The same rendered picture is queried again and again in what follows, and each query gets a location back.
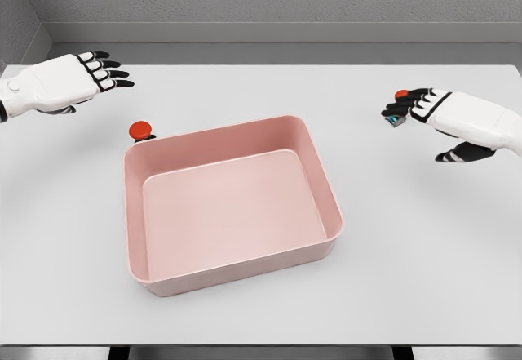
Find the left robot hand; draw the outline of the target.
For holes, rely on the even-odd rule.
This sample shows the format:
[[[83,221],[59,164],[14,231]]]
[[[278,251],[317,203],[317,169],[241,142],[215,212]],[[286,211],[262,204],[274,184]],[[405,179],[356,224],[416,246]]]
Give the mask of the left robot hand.
[[[105,51],[66,54],[22,70],[11,80],[16,116],[36,110],[51,115],[75,113],[76,104],[120,87],[133,87],[121,64]]]

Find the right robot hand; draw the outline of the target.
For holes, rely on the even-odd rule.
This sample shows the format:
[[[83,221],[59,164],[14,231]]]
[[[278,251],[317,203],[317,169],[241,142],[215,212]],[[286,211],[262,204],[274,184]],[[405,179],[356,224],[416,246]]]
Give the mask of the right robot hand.
[[[476,162],[508,149],[522,158],[522,116],[488,100],[435,88],[408,90],[406,119],[431,126],[462,143],[439,153],[436,162]]]

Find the pink rectangular basket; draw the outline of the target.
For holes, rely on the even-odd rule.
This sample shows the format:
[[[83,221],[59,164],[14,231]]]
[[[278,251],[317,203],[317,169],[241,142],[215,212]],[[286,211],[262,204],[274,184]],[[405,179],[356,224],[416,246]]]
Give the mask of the pink rectangular basket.
[[[294,115],[133,141],[122,172],[128,270],[156,296],[320,260],[343,231]]]

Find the red-button industrial switch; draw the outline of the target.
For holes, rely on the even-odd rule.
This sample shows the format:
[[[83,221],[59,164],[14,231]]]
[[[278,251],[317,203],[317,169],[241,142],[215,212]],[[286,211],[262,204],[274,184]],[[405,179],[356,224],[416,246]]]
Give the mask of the red-button industrial switch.
[[[157,137],[153,134],[151,124],[146,121],[132,123],[128,129],[128,134],[135,143],[155,139]]]
[[[392,126],[398,127],[406,121],[408,114],[408,104],[404,100],[409,94],[408,90],[399,90],[394,95],[394,102],[385,108],[387,112],[384,119]]]

